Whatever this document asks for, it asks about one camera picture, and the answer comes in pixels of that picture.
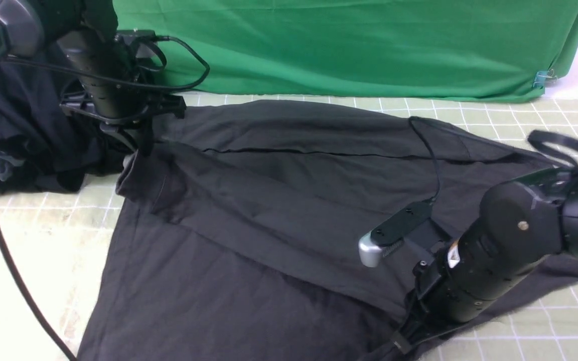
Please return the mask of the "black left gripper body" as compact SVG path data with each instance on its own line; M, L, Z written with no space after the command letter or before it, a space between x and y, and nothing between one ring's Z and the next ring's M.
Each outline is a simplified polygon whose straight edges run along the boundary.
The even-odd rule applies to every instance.
M100 130L128 150L149 155L155 143L153 120L172 114L184 117L187 106L181 96L126 90L67 92L60 108L67 116L96 119Z

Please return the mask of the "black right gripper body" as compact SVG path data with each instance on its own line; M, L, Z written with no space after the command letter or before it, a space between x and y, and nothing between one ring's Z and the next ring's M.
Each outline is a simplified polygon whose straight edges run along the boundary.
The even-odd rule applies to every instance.
M458 289L448 270L443 261L421 261L415 266L404 322L391 337L402 354L429 340L447 339L470 320L470 298Z

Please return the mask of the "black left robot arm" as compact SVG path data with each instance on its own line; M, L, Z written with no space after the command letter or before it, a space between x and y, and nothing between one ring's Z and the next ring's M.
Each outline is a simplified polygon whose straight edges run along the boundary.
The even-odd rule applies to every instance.
M62 111L94 119L128 150L148 154L153 120L166 114L183 118L187 109L181 96L152 83L151 73L164 68L152 57L167 61L156 46L159 38L151 30L132 30L105 41L83 22L82 9L74 1L0 1L0 62L33 65L32 56L58 44L70 66L51 69L80 82L80 89L62 93Z

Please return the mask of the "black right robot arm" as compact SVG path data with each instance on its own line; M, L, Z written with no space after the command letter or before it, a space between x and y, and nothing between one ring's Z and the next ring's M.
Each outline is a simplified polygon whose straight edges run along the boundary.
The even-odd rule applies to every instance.
M552 255L578 260L578 172L546 169L488 190L479 216L413 268L406 316L392 335L402 354L454 333Z

